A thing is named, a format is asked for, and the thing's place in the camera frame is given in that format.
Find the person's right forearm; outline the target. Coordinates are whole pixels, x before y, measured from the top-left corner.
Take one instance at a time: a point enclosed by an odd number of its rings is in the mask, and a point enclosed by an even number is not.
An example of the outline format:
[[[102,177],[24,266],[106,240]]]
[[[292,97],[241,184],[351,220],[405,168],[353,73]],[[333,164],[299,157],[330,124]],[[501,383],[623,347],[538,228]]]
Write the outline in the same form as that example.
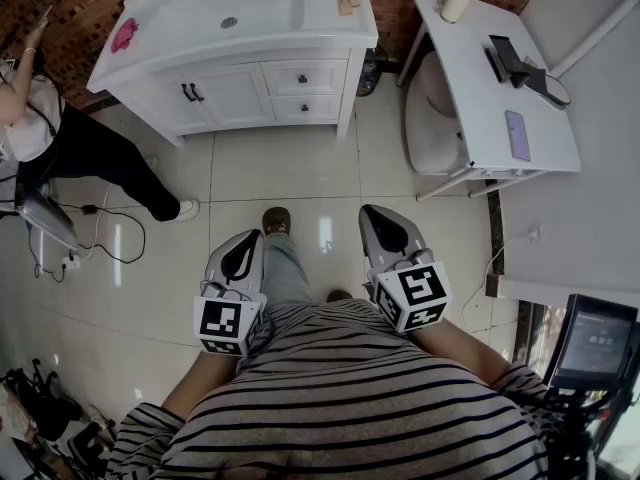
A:
[[[494,384],[510,363],[488,345],[446,319],[408,333],[425,352],[464,366],[486,384]]]

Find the black monitor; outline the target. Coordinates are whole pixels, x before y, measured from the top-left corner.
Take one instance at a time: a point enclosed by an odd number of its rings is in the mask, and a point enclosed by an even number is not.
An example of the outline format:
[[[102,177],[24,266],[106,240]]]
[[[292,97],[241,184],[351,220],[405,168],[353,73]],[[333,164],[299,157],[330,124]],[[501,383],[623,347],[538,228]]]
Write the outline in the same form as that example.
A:
[[[544,383],[583,391],[618,388],[632,357],[637,316],[631,306],[570,295]]]

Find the white vanity cabinet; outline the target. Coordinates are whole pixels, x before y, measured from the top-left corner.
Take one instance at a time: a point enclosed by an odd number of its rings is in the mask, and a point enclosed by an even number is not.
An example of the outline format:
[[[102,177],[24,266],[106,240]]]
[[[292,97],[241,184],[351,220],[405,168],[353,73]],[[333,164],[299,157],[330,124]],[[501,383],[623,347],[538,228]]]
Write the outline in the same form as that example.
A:
[[[337,136],[343,137],[365,53],[372,48],[287,48],[215,57],[146,74],[103,91],[176,146],[182,146],[190,134],[267,126],[332,125]],[[341,97],[337,121],[295,124],[276,120],[270,99],[280,96],[269,94],[260,63],[302,59],[347,61],[344,89],[336,94]],[[194,83],[204,101],[190,102],[183,94],[183,83],[193,98],[190,84]]]

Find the pink cloth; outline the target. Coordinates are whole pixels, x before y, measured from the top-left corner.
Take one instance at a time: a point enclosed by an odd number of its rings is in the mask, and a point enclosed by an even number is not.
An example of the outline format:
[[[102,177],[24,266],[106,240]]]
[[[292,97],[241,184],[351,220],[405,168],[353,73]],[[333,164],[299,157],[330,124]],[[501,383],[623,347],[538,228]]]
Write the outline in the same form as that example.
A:
[[[138,23],[135,18],[127,19],[117,30],[116,35],[111,43],[111,53],[115,54],[120,50],[126,50],[136,32],[138,31]]]

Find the black waste bin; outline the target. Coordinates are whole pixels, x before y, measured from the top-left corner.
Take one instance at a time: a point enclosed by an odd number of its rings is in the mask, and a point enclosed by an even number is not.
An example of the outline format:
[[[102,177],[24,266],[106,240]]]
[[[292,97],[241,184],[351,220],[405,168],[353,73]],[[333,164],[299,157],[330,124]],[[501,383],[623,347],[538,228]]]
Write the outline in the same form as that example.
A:
[[[366,97],[374,92],[382,73],[388,68],[388,63],[388,54],[381,46],[366,50],[357,87],[358,97]]]

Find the beige chair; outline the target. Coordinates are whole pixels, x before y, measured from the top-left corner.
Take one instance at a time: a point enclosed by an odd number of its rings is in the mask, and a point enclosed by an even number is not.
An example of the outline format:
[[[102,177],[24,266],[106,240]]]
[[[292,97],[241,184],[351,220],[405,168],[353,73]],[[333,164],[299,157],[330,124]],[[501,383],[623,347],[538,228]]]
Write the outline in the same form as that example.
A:
[[[405,134],[410,163],[420,175],[446,175],[458,166],[460,126],[436,52],[422,59],[407,92]]]

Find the purple phone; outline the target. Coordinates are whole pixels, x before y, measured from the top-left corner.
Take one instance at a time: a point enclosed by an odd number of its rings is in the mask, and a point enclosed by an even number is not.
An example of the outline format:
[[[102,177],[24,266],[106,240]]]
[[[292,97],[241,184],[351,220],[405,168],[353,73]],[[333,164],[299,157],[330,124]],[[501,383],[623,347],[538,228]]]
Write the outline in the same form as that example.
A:
[[[506,110],[505,120],[512,157],[516,160],[530,162],[531,154],[523,116],[514,111]]]

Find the white drawer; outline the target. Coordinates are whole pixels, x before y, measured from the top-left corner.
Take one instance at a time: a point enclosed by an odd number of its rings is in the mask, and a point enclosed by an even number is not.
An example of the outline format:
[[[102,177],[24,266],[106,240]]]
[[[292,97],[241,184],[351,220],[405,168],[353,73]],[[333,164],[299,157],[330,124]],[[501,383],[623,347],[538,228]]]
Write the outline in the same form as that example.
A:
[[[271,96],[336,95],[344,89],[347,61],[344,59],[302,59],[261,62],[260,67]],[[307,83],[299,83],[305,75]]]
[[[339,95],[280,96],[270,99],[276,120],[281,123],[314,124],[337,121],[340,113]],[[308,112],[301,111],[307,104]]]

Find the black bags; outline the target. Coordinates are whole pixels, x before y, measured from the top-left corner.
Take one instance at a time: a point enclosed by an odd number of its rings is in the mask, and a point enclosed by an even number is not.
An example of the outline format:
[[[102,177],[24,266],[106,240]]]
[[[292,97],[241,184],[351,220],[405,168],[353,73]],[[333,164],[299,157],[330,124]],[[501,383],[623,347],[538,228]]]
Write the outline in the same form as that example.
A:
[[[115,445],[115,422],[82,407],[59,383],[10,369],[0,374],[0,453],[15,460],[21,480],[105,480]]]

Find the person's striped shirt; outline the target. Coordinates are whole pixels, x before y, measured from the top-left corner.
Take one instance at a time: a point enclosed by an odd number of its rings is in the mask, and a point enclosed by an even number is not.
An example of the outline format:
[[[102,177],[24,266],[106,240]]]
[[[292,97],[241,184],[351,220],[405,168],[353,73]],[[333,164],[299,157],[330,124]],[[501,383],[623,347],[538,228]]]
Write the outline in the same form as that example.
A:
[[[547,391],[527,366],[486,384],[363,300],[268,313],[187,420],[150,403],[124,417],[107,480],[547,480],[558,417],[514,399]]]

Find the round table mirror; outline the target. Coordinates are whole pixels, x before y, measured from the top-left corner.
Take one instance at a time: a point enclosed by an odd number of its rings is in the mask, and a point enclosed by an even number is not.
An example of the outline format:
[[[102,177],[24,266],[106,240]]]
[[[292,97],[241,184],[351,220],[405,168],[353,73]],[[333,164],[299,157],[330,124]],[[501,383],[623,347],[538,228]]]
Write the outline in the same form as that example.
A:
[[[525,85],[541,96],[547,103],[558,110],[565,110],[571,103],[571,97],[565,86],[546,70],[536,68],[527,63],[523,65],[529,75]]]

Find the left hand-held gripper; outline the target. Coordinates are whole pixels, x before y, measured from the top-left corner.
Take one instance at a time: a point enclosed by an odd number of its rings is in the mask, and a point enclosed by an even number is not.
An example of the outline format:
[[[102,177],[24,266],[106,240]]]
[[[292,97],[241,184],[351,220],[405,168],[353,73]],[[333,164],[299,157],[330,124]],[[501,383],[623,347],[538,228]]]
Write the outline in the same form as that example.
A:
[[[193,334],[204,352],[246,357],[264,320],[265,237],[251,229],[231,237],[208,260],[193,302]]]

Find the silver laptop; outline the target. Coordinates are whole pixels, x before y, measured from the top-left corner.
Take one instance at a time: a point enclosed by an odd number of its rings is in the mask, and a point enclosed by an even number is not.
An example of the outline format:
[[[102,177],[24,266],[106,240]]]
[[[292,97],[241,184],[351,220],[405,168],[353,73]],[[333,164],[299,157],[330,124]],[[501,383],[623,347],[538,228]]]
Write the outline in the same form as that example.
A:
[[[69,250],[79,249],[79,242],[72,220],[49,196],[38,191],[24,193],[16,210],[26,222]]]

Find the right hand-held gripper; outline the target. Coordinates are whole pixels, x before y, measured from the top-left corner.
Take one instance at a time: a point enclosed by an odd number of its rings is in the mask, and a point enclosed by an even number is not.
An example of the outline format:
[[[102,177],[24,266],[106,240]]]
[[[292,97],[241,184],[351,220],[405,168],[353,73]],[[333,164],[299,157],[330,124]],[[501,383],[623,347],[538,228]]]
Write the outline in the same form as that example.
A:
[[[359,229],[370,264],[365,288],[390,325],[405,333],[441,321],[449,306],[449,279],[419,228],[391,209],[365,204]]]

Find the white table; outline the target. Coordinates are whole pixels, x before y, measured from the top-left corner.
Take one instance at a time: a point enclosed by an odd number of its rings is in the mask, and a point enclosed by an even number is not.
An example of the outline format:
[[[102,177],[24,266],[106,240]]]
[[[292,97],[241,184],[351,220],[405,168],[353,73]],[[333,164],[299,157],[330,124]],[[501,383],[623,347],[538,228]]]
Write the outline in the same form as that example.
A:
[[[428,36],[442,65],[466,149],[464,163],[446,180],[417,195],[424,201],[464,181],[492,179],[491,191],[546,173],[581,170],[577,143],[567,113],[535,92],[497,80],[485,49],[493,34],[508,37],[516,51],[545,65],[520,18],[504,9],[473,0],[455,24],[439,15],[437,0],[413,0],[422,19],[416,37]],[[524,118],[531,158],[513,157],[506,111]]]

